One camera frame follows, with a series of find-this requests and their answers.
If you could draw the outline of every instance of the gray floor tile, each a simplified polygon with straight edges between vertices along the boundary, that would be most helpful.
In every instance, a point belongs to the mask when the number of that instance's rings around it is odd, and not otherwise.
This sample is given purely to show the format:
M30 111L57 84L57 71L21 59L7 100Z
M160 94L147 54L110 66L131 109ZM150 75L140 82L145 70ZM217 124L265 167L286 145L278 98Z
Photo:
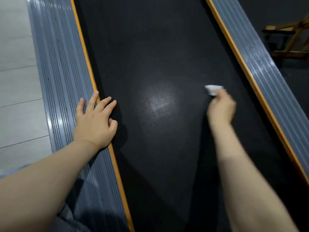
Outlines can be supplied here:
M0 0L0 11L27 10L27 0Z
M37 66L0 71L0 107L41 98Z
M0 107L0 148L47 135L43 99Z
M0 148L0 173L34 163L51 153L49 136Z
M32 37L0 40L0 71L36 64Z
M0 11L0 40L22 36L32 36L28 11Z

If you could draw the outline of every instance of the person's left arm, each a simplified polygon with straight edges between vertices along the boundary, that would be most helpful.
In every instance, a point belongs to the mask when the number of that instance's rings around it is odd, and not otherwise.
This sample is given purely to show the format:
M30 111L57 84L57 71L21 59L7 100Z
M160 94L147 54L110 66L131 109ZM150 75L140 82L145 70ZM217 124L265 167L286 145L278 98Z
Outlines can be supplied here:
M56 216L89 160L110 144L117 121L109 118L116 101L98 103L98 91L85 114L76 110L74 141L58 152L0 180L0 231L43 231Z

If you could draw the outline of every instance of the yellow edge strip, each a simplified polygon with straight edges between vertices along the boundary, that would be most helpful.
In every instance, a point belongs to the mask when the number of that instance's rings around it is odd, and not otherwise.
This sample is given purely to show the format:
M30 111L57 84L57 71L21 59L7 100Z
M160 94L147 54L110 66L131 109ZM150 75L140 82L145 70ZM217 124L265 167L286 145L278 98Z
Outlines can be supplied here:
M79 19L78 19L78 16L77 16L77 11L76 11L74 0L71 0L71 4L72 4L72 10L74 12L77 28L78 28L78 31L79 31L79 37L80 37L80 40L82 42L83 51L84 51L85 59L86 59L86 62L87 62L87 67L88 67L90 79L91 79L91 82L92 82L92 87L93 87L93 90L96 91L97 86L95 84L95 78L94 78L93 71L92 71L92 68L91 68L91 64L90 64L85 40L84 40L84 37L83 37L82 29L80 27ZM114 149L113 149L112 144L110 144L108 146L108 149L109 149L109 152L110 152L110 155L111 155L111 160L112 160L112 164L113 164L113 167L114 167L114 172L115 172L116 179L117 179L117 182L118 182L118 188L119 188L119 192L120 192L120 195L121 195L123 208L125 210L125 214L126 214L126 217L127 217L128 228L129 228L130 232L135 232L134 227L133 227L133 221L132 221L130 210L129 210L129 206L128 206L128 202L127 202L126 195L125 195L125 190L124 190L123 185L122 185L122 181L121 181L121 177L120 177L120 173L119 173L119 169L118 169L118 165L117 165L117 161L116 161L116 157L115 157L115 153L114 153Z
M224 25L216 7L214 6L214 3L212 2L212 0L206 0L208 6L210 7L211 9L211 12L213 13L216 21L218 22L220 28L221 28L221 31L223 32L226 40L228 41L230 47L232 48L233 50L233 53L234 55L236 56L237 58L237 61L238 63L240 64L243 72L245 73L252 89L254 90L257 98L259 99L265 113L267 114L267 117L268 119L270 120L270 122L272 123L272 126L273 128L275 129L276 133L278 134L279 138L280 138L280 141L281 143L283 144L285 150L287 151L290 159L292 160L292 162L294 164L296 164L296 167L297 167L297 170L301 173L302 177L304 178L304 180L307 182L307 184L309 185L309 179L303 169L303 167L301 166L296 154L294 153L291 145L289 144L289 141L288 139L286 138L283 130L281 129L278 121L276 120L276 117L274 116L272 110L270 109L267 101L265 100L265 97L264 95L262 94L259 86L257 85L255 79L253 78L247 64L245 63L244 59L242 58L237 46L235 45L235 42L233 41L230 33L228 32L226 26Z

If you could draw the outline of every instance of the skin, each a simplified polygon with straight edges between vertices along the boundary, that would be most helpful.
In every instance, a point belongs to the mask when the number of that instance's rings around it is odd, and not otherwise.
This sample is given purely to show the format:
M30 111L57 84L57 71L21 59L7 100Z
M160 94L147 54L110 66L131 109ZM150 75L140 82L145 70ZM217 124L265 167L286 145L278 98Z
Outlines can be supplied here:
M216 145L226 211L234 232L296 232L287 209L245 152L231 125L236 103L218 90L207 116Z
M216 144L224 200L234 232L298 231L279 197L240 144L231 120L236 103L225 90L207 116ZM116 101L98 103L98 91L76 109L74 141L60 151L0 180L0 231L45 231L89 160L108 146L117 130L110 117Z

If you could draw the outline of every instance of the white tissue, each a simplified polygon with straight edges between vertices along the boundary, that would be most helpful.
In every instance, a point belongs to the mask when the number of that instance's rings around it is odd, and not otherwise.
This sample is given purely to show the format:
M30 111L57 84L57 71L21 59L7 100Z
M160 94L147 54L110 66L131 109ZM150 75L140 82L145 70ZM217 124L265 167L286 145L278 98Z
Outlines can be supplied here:
M224 89L221 85L205 85L210 96L217 96L216 90L217 89Z

